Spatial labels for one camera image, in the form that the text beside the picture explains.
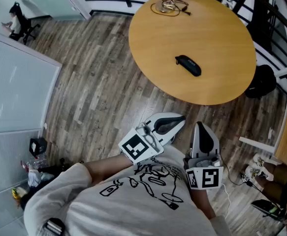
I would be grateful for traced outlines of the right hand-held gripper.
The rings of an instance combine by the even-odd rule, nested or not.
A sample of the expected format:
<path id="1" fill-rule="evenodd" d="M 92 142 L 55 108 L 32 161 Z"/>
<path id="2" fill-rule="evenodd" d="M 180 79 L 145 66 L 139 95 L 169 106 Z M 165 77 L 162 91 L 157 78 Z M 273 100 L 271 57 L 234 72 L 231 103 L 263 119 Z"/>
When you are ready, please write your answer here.
<path id="1" fill-rule="evenodd" d="M 221 186 L 223 163 L 220 142 L 213 130 L 198 121 L 192 139 L 192 154 L 214 154 L 202 158 L 184 158 L 190 189 L 215 189 Z"/>

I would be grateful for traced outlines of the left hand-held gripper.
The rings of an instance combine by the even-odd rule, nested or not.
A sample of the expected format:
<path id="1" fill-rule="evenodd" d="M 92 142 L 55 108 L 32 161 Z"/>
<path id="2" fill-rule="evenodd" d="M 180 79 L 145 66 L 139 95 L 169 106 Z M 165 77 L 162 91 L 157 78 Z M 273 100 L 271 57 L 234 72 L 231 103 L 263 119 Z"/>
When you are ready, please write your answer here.
<path id="1" fill-rule="evenodd" d="M 163 146 L 172 143 L 186 123 L 184 115 L 173 112 L 155 113 L 132 128 L 119 142 L 119 149 L 133 163 L 156 157 L 164 152 Z"/>

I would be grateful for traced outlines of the black pouch case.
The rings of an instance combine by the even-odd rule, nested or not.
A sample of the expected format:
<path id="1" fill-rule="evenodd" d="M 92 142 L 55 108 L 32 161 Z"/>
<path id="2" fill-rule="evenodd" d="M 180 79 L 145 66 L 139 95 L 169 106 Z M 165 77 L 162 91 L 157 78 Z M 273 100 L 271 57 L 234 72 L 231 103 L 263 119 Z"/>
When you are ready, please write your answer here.
<path id="1" fill-rule="evenodd" d="M 185 55 L 179 55 L 175 57 L 176 64 L 183 66 L 188 72 L 190 72 L 193 76 L 198 77 L 201 75 L 200 66 L 194 62 L 191 58 Z"/>

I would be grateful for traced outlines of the person's left forearm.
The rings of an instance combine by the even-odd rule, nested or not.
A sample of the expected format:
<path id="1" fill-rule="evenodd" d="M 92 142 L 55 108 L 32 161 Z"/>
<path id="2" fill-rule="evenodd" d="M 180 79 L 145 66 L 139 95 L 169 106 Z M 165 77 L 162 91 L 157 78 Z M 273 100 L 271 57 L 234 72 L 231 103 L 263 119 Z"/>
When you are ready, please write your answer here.
<path id="1" fill-rule="evenodd" d="M 133 163 L 124 155 L 116 155 L 109 158 L 83 163 L 92 177 L 92 185 L 110 178 L 118 172 L 132 166 Z"/>

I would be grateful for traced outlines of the person's right forearm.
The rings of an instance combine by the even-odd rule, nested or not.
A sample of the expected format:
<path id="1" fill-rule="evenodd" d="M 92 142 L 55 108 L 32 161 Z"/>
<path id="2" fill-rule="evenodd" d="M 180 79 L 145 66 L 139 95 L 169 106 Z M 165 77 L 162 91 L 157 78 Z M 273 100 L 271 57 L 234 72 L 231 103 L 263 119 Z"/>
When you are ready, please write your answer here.
<path id="1" fill-rule="evenodd" d="M 197 208 L 200 209 L 209 220 L 216 217 L 206 190 L 190 190 L 190 196 Z"/>

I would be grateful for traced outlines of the black backpack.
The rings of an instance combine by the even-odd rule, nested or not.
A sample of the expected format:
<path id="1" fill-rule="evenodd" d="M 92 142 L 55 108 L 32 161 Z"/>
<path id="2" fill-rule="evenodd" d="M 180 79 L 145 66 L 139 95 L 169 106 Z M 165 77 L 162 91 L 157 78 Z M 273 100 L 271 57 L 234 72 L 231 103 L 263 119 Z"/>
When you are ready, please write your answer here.
<path id="1" fill-rule="evenodd" d="M 244 93 L 248 98 L 261 99 L 272 92 L 276 85 L 274 71 L 269 65 L 264 64 L 256 67 L 254 77 Z"/>

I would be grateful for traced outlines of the white printed T-shirt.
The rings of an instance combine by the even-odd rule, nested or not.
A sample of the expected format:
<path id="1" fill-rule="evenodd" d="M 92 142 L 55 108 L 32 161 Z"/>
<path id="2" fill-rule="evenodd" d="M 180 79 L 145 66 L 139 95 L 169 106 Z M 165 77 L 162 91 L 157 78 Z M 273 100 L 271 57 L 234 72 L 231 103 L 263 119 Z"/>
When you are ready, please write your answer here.
<path id="1" fill-rule="evenodd" d="M 63 236 L 231 236 L 222 216 L 209 220 L 190 196 L 184 154 L 171 145 L 151 159 L 92 185 L 76 163 L 36 192 L 24 210 L 29 236 L 53 236 L 50 218 Z"/>

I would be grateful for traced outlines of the black cardboard box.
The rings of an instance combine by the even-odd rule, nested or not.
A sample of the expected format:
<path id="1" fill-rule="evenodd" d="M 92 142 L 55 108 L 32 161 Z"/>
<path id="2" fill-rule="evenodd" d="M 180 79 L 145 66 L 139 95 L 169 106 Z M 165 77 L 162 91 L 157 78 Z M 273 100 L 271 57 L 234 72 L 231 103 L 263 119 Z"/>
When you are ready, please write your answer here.
<path id="1" fill-rule="evenodd" d="M 29 152 L 32 156 L 44 153 L 47 149 L 47 141 L 44 138 L 31 138 Z"/>

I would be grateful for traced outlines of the clear plastic bottles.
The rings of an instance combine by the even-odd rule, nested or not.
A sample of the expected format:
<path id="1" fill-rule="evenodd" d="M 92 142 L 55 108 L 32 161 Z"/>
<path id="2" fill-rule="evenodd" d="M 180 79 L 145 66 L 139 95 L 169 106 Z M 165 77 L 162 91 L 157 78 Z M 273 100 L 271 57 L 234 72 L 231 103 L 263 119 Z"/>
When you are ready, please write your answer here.
<path id="1" fill-rule="evenodd" d="M 21 166 L 26 170 L 30 168 L 30 165 L 36 170 L 48 167 L 47 157 L 45 153 L 39 154 L 37 156 L 31 155 L 30 158 L 24 161 L 21 160 L 20 163 Z"/>

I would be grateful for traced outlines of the white plastic bag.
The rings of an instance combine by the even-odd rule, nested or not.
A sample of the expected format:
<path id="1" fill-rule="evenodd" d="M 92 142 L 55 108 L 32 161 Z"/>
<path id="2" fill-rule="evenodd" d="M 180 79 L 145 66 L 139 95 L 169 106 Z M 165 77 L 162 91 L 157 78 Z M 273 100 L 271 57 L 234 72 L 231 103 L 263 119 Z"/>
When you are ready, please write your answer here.
<path id="1" fill-rule="evenodd" d="M 52 180 L 54 177 L 55 176 L 50 173 L 30 170 L 28 173 L 28 185 L 29 187 L 38 187 L 42 182 Z"/>

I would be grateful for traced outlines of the yellow snack bag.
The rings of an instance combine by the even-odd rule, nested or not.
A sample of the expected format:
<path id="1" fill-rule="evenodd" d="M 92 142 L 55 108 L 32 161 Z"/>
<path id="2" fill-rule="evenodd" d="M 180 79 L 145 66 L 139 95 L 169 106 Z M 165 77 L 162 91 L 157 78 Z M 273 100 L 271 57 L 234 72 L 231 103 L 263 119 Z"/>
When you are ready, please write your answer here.
<path id="1" fill-rule="evenodd" d="M 16 200 L 20 200 L 26 194 L 27 194 L 27 190 L 25 190 L 23 187 L 12 188 L 12 196 Z"/>

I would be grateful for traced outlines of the black office chair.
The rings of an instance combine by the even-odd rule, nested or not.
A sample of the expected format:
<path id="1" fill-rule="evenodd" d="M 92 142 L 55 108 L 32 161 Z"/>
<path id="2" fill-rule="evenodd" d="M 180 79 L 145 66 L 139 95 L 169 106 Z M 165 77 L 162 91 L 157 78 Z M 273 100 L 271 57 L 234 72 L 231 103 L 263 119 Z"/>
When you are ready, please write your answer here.
<path id="1" fill-rule="evenodd" d="M 26 18 L 25 15 L 22 13 L 20 4 L 18 2 L 15 2 L 12 7 L 16 9 L 17 17 L 21 24 L 20 38 L 22 38 L 23 44 L 26 45 L 29 37 L 32 37 L 33 40 L 35 40 L 35 36 L 32 35 L 32 32 L 36 28 L 40 28 L 40 24 L 36 24 L 35 26 L 32 26 L 31 20 Z"/>

